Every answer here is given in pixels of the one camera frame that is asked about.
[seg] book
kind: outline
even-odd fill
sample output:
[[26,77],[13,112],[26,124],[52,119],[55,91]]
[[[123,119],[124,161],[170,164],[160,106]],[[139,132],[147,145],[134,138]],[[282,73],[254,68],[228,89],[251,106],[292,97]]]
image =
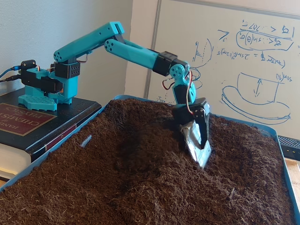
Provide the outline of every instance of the book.
[[57,111],[29,110],[18,104],[24,88],[0,96],[0,178],[24,170],[101,109],[95,101],[73,98]]

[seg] soil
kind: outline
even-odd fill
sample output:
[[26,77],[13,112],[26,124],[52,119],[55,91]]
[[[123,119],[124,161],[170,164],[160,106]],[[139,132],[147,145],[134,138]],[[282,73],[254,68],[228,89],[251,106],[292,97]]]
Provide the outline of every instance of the soil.
[[210,116],[212,154],[201,170],[187,154],[170,109],[111,101],[0,194],[0,223],[295,224],[275,141],[255,127]]

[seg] teal robotic arm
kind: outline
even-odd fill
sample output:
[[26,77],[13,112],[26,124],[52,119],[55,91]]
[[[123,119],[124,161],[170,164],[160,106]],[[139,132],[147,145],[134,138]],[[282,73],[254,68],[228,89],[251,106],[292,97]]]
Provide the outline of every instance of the teal robotic arm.
[[189,81],[186,78],[190,66],[187,62],[177,59],[177,56],[172,53],[158,53],[124,40],[123,33],[124,29],[120,22],[109,22],[57,50],[53,55],[54,59],[58,63],[69,65],[78,62],[77,58],[91,54],[94,49],[104,46],[106,51],[111,54],[151,69],[163,76],[171,75],[175,79],[173,93],[176,103],[186,103],[186,93],[188,93],[189,103],[194,103],[195,86],[191,83],[188,89]]
[[95,31],[67,44],[53,54],[55,62],[50,69],[36,67],[34,60],[24,61],[20,67],[20,78],[25,85],[25,95],[19,103],[29,109],[57,110],[57,104],[71,104],[77,95],[80,64],[78,58],[104,47],[132,63],[136,63],[162,76],[170,75],[176,100],[172,113],[181,125],[181,131],[193,159],[204,167],[211,149],[208,142],[209,105],[205,98],[196,99],[190,65],[170,52],[156,52],[124,40],[124,29],[120,22],[109,22]]

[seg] handwritten equation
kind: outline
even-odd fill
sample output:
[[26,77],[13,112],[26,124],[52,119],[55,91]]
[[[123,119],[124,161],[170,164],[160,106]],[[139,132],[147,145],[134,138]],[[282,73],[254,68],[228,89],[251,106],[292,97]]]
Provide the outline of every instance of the handwritten equation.
[[288,51],[293,45],[290,38],[277,37],[252,30],[241,30],[236,35],[237,45],[245,50],[283,50]]

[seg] black cable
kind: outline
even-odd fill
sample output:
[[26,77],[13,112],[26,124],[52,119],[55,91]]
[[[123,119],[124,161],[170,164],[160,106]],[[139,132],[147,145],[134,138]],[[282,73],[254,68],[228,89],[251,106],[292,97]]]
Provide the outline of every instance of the black cable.
[[17,79],[20,79],[21,78],[21,74],[17,74],[17,75],[14,75],[14,76],[10,76],[4,80],[0,80],[0,82],[5,82],[5,81],[15,81]]

